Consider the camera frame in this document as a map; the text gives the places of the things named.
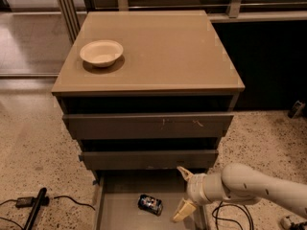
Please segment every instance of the wire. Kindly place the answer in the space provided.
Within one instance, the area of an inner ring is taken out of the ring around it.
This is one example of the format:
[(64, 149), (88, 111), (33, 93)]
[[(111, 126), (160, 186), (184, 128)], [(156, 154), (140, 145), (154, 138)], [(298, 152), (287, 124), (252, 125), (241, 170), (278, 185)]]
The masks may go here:
[(4, 201), (4, 202), (0, 203), (0, 206), (3, 205), (3, 204), (5, 204), (5, 203), (8, 203), (8, 202), (17, 202), (17, 200), (15, 200), (15, 199), (9, 199), (9, 200), (7, 200), (7, 201)]
[(253, 225), (253, 220), (252, 220), (252, 217), (251, 217), (251, 214), (248, 210), (248, 208), (244, 205), (244, 209), (241, 208), (240, 206), (238, 205), (235, 205), (235, 204), (226, 204), (226, 205), (223, 205), (223, 203), (221, 202), (219, 204), (218, 207), (216, 207), (213, 212), (212, 212), (212, 217), (215, 219), (215, 225), (217, 227), (217, 230), (219, 230), (219, 224), (218, 224), (218, 219), (220, 220), (226, 220), (226, 221), (231, 221), (231, 222), (235, 222), (236, 224), (239, 225), (240, 229), (243, 230), (243, 227), (242, 225), (237, 221), (237, 220), (234, 220), (234, 219), (229, 219), (229, 218), (219, 218), (218, 215), (219, 215), (219, 211), (221, 208), (224, 208), (224, 207), (229, 207), (229, 206), (232, 206), (232, 207), (236, 207), (238, 209), (240, 209), (241, 211), (244, 212), (244, 214), (247, 216), (248, 218), (248, 223), (249, 223), (249, 230), (254, 230), (254, 225)]
[(11, 222), (11, 223), (14, 223), (15, 225), (19, 226), (21, 230), (23, 230), (23, 227), (22, 227), (21, 225), (19, 225), (17, 222), (15, 222), (15, 221), (13, 221), (13, 220), (11, 220), (11, 219), (9, 219), (9, 218), (1, 218), (1, 217), (0, 217), (0, 219), (9, 221), (9, 222)]
[(79, 204), (79, 205), (82, 205), (82, 206), (88, 206), (88, 207), (92, 208), (95, 211), (95, 208), (92, 205), (86, 204), (86, 203), (79, 203), (79, 202), (77, 202), (74, 198), (72, 198), (69, 195), (58, 195), (58, 196), (55, 196), (54, 199), (61, 198), (61, 197), (67, 197), (70, 200), (72, 200), (73, 202), (75, 202), (76, 204)]

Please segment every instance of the white robotic arm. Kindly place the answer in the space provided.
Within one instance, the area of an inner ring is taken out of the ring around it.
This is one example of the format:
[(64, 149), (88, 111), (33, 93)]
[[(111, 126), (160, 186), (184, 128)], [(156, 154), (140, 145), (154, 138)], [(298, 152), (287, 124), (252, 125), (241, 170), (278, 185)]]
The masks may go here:
[(232, 163), (221, 173), (196, 173), (178, 167), (187, 181), (187, 199), (182, 199), (173, 216), (181, 221), (198, 206), (223, 201), (255, 204), (265, 198), (307, 219), (307, 185), (265, 175), (249, 166)]

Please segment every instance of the black can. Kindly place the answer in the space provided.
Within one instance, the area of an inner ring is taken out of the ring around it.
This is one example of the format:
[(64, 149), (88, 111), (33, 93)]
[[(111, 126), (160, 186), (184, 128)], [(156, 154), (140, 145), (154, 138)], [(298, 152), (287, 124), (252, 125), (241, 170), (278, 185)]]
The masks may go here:
[(161, 215), (163, 209), (162, 200), (149, 195), (141, 195), (138, 199), (137, 205), (140, 209), (153, 213), (157, 216)]

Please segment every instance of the white bowl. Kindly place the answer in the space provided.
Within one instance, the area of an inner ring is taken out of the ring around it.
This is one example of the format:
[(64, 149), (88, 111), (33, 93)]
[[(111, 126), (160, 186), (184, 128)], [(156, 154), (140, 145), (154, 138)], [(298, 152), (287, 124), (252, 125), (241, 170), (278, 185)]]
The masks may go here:
[(80, 51), (80, 57), (97, 67), (108, 67), (123, 55), (121, 44), (112, 40), (99, 40), (86, 44)]

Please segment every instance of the black connector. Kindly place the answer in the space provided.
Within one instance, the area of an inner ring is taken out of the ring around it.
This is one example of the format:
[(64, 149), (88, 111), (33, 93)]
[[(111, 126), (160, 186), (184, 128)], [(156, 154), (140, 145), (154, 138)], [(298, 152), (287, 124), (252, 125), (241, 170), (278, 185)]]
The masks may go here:
[(19, 197), (15, 204), (16, 208), (32, 207), (35, 204), (35, 198), (33, 196)]

